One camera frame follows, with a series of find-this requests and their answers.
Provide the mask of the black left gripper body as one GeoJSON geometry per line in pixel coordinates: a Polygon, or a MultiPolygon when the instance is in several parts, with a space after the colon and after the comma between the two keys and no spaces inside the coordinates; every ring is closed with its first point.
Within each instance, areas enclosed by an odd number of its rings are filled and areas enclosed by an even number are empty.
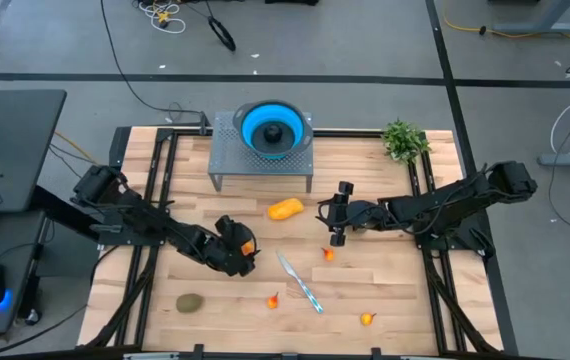
{"type": "Polygon", "coordinates": [[[242,223],[222,216],[215,224],[219,235],[206,243],[206,264],[213,270],[226,273],[228,276],[247,276],[254,270],[254,263],[242,261],[243,244],[248,242],[242,228],[242,223]]]}

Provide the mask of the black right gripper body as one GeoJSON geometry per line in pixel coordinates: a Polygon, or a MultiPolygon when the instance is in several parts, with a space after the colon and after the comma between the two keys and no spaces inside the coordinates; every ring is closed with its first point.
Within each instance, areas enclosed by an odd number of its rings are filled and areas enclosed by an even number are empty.
{"type": "Polygon", "coordinates": [[[329,209],[329,221],[334,225],[334,230],[330,230],[331,246],[345,245],[347,227],[360,225],[367,228],[371,223],[379,221],[380,208],[377,204],[364,200],[350,201],[353,189],[352,183],[340,181],[338,192],[332,197],[336,205],[329,209]]]}

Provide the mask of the yellow toy mango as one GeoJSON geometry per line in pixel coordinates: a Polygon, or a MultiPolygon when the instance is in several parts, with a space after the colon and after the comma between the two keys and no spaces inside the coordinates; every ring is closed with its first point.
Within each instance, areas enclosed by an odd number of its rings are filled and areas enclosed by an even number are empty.
{"type": "Polygon", "coordinates": [[[304,204],[297,198],[289,198],[271,205],[268,217],[272,220],[285,220],[304,211],[304,204]]]}

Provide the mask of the knife with teal patterned handle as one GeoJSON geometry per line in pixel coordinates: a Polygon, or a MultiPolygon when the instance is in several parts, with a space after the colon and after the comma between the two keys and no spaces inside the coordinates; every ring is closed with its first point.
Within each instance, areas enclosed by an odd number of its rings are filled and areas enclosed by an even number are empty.
{"type": "Polygon", "coordinates": [[[276,252],[276,255],[278,257],[280,264],[282,265],[283,269],[285,270],[285,272],[296,280],[296,282],[298,283],[298,285],[303,290],[304,294],[306,295],[306,297],[308,298],[308,300],[310,301],[310,303],[314,307],[315,311],[318,314],[323,314],[324,309],[323,309],[322,305],[318,302],[318,300],[313,295],[311,290],[306,286],[306,284],[304,283],[302,278],[296,273],[293,266],[289,263],[289,261],[286,259],[286,257],[283,254],[281,254],[279,251],[276,252]]]}

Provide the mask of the blue collapsible bowl grey rim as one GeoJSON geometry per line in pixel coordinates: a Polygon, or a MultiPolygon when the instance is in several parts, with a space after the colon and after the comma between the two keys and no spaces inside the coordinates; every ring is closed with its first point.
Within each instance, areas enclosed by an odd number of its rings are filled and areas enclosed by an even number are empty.
{"type": "Polygon", "coordinates": [[[312,144],[311,121],[297,107],[282,100],[264,100],[240,106],[233,115],[233,125],[246,147],[270,159],[303,152],[312,144]],[[283,135],[280,142],[265,141],[263,131],[267,124],[281,127],[283,135]]]}

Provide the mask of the grey perforated metal shelf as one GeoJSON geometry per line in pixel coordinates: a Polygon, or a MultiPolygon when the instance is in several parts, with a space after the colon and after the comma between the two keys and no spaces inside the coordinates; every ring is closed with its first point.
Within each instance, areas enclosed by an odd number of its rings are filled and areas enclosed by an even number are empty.
{"type": "Polygon", "coordinates": [[[270,159],[258,155],[240,140],[233,125],[231,111],[217,112],[213,124],[208,174],[217,192],[222,189],[225,175],[246,176],[304,176],[306,192],[312,190],[313,145],[300,153],[270,159]]]}

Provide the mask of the small green potted plant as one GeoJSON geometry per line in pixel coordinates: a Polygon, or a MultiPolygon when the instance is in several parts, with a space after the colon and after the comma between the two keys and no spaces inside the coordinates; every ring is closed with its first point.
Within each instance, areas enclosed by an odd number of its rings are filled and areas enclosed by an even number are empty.
{"type": "Polygon", "coordinates": [[[396,162],[414,163],[422,153],[431,151],[425,133],[400,119],[386,125],[381,139],[386,155],[396,162]]]}

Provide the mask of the black desk support beam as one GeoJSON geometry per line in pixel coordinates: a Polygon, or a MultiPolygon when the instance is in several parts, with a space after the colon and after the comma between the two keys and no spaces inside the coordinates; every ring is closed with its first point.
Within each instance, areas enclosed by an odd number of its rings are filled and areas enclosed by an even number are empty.
{"type": "Polygon", "coordinates": [[[99,234],[91,229],[100,221],[61,200],[48,190],[36,186],[31,195],[29,210],[42,210],[47,217],[94,242],[99,241],[99,234]]]}

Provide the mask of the dark grey side desk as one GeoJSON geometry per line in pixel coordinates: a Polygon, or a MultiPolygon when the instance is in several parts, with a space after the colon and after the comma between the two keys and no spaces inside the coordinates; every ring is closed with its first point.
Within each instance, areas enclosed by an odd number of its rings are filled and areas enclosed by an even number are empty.
{"type": "Polygon", "coordinates": [[[19,313],[37,245],[46,237],[46,215],[41,211],[0,215],[0,265],[5,289],[0,302],[0,333],[19,313]]]}

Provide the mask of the large black desk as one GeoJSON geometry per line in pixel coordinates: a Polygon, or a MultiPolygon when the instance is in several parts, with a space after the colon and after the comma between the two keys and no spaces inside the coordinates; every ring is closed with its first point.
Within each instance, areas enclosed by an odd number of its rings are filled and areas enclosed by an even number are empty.
{"type": "Polygon", "coordinates": [[[0,90],[0,213],[27,209],[67,92],[0,90]]]}

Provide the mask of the grey desk leg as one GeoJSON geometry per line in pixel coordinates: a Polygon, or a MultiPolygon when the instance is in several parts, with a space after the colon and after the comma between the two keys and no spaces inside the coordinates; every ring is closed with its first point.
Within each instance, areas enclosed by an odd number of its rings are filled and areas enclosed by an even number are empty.
{"type": "Polygon", "coordinates": [[[546,11],[537,19],[524,23],[503,23],[494,25],[491,30],[498,34],[520,36],[539,33],[559,33],[570,35],[570,23],[559,19],[570,8],[570,0],[551,0],[546,11]]]}

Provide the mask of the black aluminium table frame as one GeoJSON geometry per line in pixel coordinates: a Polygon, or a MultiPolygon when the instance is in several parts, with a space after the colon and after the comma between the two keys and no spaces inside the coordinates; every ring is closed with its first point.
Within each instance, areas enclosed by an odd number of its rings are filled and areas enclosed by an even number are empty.
{"type": "Polygon", "coordinates": [[[144,190],[152,161],[174,158],[155,180],[167,189],[172,216],[212,227],[222,215],[245,223],[258,238],[255,270],[229,277],[186,259],[169,246],[156,262],[151,289],[135,303],[119,340],[149,351],[206,356],[434,355],[441,345],[464,345],[445,308],[431,305],[432,291],[424,257],[402,232],[365,232],[349,236],[326,261],[327,228],[317,221],[316,204],[330,197],[340,181],[355,185],[360,199],[408,194],[405,167],[386,158],[375,130],[322,129],[314,140],[312,190],[297,176],[230,176],[217,192],[208,176],[211,140],[189,128],[173,141],[158,142],[154,127],[120,129],[114,144],[123,158],[130,185],[144,190]],[[297,198],[304,211],[272,220],[268,208],[297,198]],[[283,254],[324,309],[318,314],[296,280],[285,272],[283,254]],[[194,313],[176,310],[176,299],[204,297],[194,313]],[[267,299],[278,293],[278,307],[267,299]],[[363,326],[360,316],[375,313],[363,326]]]}

